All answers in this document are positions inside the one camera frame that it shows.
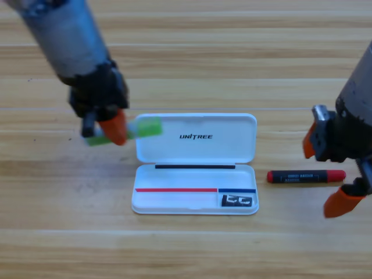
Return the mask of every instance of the black marker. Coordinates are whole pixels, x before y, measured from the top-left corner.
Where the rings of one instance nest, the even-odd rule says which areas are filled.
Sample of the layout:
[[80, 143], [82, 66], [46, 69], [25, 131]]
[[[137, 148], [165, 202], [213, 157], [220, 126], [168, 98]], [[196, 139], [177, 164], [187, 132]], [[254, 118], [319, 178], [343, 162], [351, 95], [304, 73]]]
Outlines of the black marker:
[[343, 170], [272, 170], [267, 173], [270, 183], [328, 183], [346, 177]]

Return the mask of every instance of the case lid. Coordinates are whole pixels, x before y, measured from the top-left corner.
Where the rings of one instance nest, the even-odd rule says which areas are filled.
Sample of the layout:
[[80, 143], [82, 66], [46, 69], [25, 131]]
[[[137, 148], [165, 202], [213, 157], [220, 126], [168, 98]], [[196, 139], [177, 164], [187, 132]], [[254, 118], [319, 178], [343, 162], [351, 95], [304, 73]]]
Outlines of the case lid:
[[144, 163], [248, 163], [255, 156], [257, 120], [249, 113], [154, 113], [163, 133], [138, 138]]

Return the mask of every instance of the wooden table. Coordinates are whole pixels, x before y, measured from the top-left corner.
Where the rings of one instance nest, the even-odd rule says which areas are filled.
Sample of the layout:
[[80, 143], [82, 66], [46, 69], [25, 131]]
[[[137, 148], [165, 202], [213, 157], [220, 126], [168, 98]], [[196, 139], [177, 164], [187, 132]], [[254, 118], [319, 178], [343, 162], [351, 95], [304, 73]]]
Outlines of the wooden table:
[[270, 185], [306, 160], [310, 108], [333, 108], [372, 39], [370, 0], [90, 0], [131, 89], [130, 116], [248, 112], [254, 216], [131, 210], [135, 144], [87, 148], [67, 88], [0, 4], [0, 278], [371, 278], [372, 202], [337, 219], [339, 185]]

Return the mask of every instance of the red marker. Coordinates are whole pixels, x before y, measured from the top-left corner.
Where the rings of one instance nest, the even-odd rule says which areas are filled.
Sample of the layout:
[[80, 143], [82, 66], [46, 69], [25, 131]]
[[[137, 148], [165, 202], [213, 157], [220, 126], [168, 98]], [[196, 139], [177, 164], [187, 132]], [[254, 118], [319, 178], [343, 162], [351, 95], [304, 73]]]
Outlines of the red marker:
[[267, 173], [270, 183], [329, 183], [346, 177], [343, 170], [272, 170]]

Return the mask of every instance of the white case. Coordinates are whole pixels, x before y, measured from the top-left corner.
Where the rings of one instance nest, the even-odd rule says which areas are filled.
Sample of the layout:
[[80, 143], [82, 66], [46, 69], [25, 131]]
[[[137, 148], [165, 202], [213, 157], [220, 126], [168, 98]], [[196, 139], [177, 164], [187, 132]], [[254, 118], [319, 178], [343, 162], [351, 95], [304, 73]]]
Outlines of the white case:
[[159, 113], [163, 133], [139, 138], [132, 209], [140, 214], [254, 214], [257, 121], [247, 113]]

